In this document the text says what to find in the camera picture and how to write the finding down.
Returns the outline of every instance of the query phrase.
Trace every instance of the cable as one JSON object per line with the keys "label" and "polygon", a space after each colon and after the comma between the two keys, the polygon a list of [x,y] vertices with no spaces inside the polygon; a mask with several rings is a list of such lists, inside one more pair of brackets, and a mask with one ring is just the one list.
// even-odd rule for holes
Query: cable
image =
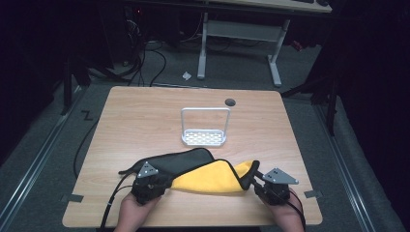
{"label": "cable", "polygon": [[292,193],[295,197],[296,197],[296,199],[299,201],[299,204],[301,204],[301,210],[302,211],[300,211],[298,208],[296,208],[296,206],[294,206],[292,203],[290,203],[289,201],[286,201],[286,204],[288,205],[288,206],[290,206],[290,207],[292,207],[295,211],[296,211],[296,213],[299,215],[299,217],[301,218],[301,223],[302,223],[302,226],[304,226],[304,231],[307,231],[307,221],[306,221],[306,219],[305,219],[305,216],[304,216],[304,206],[302,205],[302,202],[301,202],[301,200],[299,199],[299,197],[295,194],[295,193],[293,193],[293,191],[289,191],[290,193]]}
{"label": "cable", "polygon": [[73,161],[73,172],[74,172],[74,176],[75,176],[76,179],[78,179],[78,174],[76,172],[76,160],[78,158],[79,151],[81,150],[82,146],[84,145],[85,139],[88,137],[88,135],[93,130],[93,128],[97,125],[99,120],[100,120],[100,118],[97,119],[97,121],[93,124],[93,126],[87,131],[85,136],[82,138],[81,143],[79,144],[79,147],[76,150],[76,153],[75,153],[75,156],[74,156],[74,161]]}
{"label": "cable", "polygon": [[151,80],[151,82],[150,82],[150,87],[153,86],[154,81],[155,81],[155,80],[157,79],[157,77],[163,72],[163,70],[165,70],[165,67],[166,67],[166,58],[165,58],[165,56],[163,56],[160,52],[158,52],[158,51],[156,51],[156,50],[152,50],[152,52],[155,52],[155,53],[159,54],[159,55],[163,58],[163,67],[162,67],[162,69],[160,70],[160,72],[159,72],[156,76],[154,76],[154,78]]}
{"label": "cable", "polygon": [[189,38],[187,38],[186,40],[182,40],[181,42],[188,42],[188,41],[196,40],[197,38],[200,38],[196,35],[198,34],[199,28],[201,27],[203,16],[204,16],[204,13],[202,13],[201,17],[199,18],[198,26],[196,27],[195,32]]}
{"label": "cable", "polygon": [[105,207],[105,211],[103,213],[103,217],[102,217],[102,224],[100,225],[100,232],[103,232],[105,229],[105,224],[106,224],[106,220],[108,219],[108,214],[109,214],[109,210],[111,209],[112,206],[112,202],[114,202],[115,199],[115,195],[117,194],[118,191],[120,191],[123,188],[126,187],[122,187],[120,188],[120,186],[123,184],[123,182],[127,179],[127,177],[129,177],[132,174],[132,172],[127,173],[126,175],[124,175],[123,178],[121,178],[121,181],[118,183],[117,187],[115,188],[115,190],[112,192],[111,197],[109,198],[109,201],[106,204]]}

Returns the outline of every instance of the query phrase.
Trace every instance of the hand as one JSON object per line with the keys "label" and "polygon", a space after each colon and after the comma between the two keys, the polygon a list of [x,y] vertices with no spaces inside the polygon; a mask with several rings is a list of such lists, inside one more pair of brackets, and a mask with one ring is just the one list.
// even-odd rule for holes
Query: hand
{"label": "hand", "polygon": [[126,195],[121,202],[120,215],[114,232],[135,232],[160,199],[161,197],[157,197],[141,206],[136,202],[136,197],[132,193]]}
{"label": "hand", "polygon": [[[290,193],[289,203],[294,205],[300,212],[302,211],[302,205],[295,195]],[[268,207],[274,216],[275,223],[284,231],[284,232],[304,232],[304,226],[301,221],[301,217],[298,213],[289,205],[269,205],[265,201],[263,203]]]}

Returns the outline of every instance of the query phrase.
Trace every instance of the dark background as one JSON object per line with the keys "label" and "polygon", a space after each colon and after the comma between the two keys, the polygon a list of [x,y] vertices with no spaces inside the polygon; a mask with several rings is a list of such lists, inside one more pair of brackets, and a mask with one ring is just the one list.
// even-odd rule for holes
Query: dark background
{"label": "dark background", "polygon": [[[334,15],[360,15],[363,20],[353,24],[337,23],[333,30],[325,21],[312,24],[294,20],[286,42],[325,45],[307,82],[332,73],[335,66],[340,67],[337,57],[344,55],[343,69],[337,72],[337,93],[368,162],[410,230],[406,208],[410,205],[410,191],[406,187],[410,164],[407,136],[410,131],[407,109],[410,99],[409,3],[405,0],[331,3]],[[111,17],[105,17],[103,22],[104,15],[93,4],[9,1],[1,3],[0,11],[0,155],[3,163],[30,123],[53,101],[53,91],[63,79],[68,57],[81,53],[110,67],[118,61],[119,55],[114,54],[118,49],[113,47],[121,43],[124,33],[117,30],[121,19],[106,21]],[[191,31],[192,25],[181,23],[178,13],[169,14],[170,27],[161,28],[163,21],[159,17],[158,21],[153,19],[151,26],[156,28],[156,36],[172,44],[179,39],[175,29]],[[197,18],[197,14],[184,14],[187,16]]]}

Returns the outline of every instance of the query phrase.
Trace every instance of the small white object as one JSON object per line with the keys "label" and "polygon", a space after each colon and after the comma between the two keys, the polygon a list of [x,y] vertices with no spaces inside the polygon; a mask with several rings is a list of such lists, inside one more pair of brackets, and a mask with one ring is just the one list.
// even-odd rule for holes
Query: small white object
{"label": "small white object", "polygon": [[188,72],[185,72],[185,73],[182,75],[182,77],[183,77],[185,80],[189,80],[191,76],[192,76],[192,75],[189,74]]}
{"label": "small white object", "polygon": [[[186,111],[226,111],[226,121],[223,130],[187,129],[185,127],[184,114]],[[219,147],[226,140],[230,109],[225,107],[185,107],[181,110],[182,140],[188,146]]]}

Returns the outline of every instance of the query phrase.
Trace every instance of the wooden table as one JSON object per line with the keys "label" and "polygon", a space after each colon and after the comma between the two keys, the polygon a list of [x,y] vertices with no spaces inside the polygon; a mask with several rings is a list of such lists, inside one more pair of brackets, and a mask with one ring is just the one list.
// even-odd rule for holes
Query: wooden table
{"label": "wooden table", "polygon": [[[209,148],[216,159],[233,165],[260,160],[259,171],[279,167],[299,180],[292,186],[305,209],[307,224],[319,224],[322,216],[312,190],[295,135],[278,92],[174,88],[112,88],[70,202],[63,218],[68,227],[99,227],[110,194],[121,179],[118,171],[136,161],[191,149],[181,139],[181,109],[226,107],[233,99],[222,147]],[[130,176],[124,185],[134,180]],[[121,190],[111,208],[107,226],[115,226],[120,201],[131,189]],[[257,226],[273,224],[266,207],[253,192],[195,194],[168,189],[144,226]]]}

